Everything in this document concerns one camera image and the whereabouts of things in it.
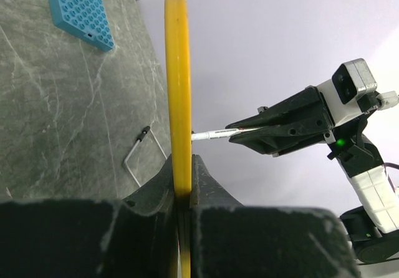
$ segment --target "marble surface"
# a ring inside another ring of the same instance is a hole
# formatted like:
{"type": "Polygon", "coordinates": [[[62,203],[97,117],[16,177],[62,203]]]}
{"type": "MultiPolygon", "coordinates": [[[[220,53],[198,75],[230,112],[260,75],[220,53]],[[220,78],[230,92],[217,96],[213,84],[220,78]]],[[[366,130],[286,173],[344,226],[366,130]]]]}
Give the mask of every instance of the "marble surface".
{"type": "MultiPolygon", "coordinates": [[[[56,28],[47,0],[0,0],[0,196],[122,198],[122,166],[151,125],[170,152],[166,80],[135,0],[103,0],[108,53],[56,28]]],[[[141,183],[165,158],[151,135],[130,167],[141,183]]]]}

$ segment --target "blue rack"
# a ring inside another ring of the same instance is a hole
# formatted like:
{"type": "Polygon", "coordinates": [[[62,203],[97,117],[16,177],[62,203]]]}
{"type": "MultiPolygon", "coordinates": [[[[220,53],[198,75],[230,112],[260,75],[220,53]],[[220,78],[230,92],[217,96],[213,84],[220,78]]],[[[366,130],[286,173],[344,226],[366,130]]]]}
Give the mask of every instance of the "blue rack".
{"type": "Polygon", "coordinates": [[[49,0],[55,26],[107,52],[115,47],[102,0],[49,0]]]}

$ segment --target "green light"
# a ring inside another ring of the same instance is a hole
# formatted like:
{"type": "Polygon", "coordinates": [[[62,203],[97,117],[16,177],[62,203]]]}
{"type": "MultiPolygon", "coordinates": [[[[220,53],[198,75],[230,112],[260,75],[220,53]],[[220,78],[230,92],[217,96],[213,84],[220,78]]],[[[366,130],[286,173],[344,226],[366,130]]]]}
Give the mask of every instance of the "green light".
{"type": "Polygon", "coordinates": [[[344,139],[338,139],[337,140],[337,145],[339,146],[339,147],[343,147],[344,145],[345,145],[345,140],[344,139]]]}

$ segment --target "yellow stick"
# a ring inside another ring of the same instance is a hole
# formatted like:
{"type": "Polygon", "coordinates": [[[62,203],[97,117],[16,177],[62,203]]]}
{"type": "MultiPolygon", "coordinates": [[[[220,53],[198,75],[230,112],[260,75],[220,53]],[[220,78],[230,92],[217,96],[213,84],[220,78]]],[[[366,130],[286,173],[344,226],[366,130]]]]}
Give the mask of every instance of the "yellow stick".
{"type": "Polygon", "coordinates": [[[181,271],[190,277],[191,73],[186,0],[165,0],[166,76],[181,271]]]}

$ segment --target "white backdrop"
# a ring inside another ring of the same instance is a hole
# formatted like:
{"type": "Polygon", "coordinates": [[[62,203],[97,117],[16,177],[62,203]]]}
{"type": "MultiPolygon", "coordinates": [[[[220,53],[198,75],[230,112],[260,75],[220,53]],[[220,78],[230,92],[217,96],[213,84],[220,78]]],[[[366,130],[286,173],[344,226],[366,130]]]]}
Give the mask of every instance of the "white backdrop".
{"type": "MultiPolygon", "coordinates": [[[[163,0],[139,1],[165,66],[163,0]]],[[[399,92],[399,0],[188,0],[193,130],[214,130],[257,113],[337,67],[363,57],[378,91],[399,92]]],[[[366,135],[399,162],[399,107],[374,114],[366,135]]],[[[326,145],[280,158],[227,140],[195,143],[211,174],[244,204],[318,206],[337,215],[360,205],[326,145]]],[[[399,185],[399,173],[392,172],[399,185]]],[[[399,262],[364,267],[396,277],[399,262]]]]}

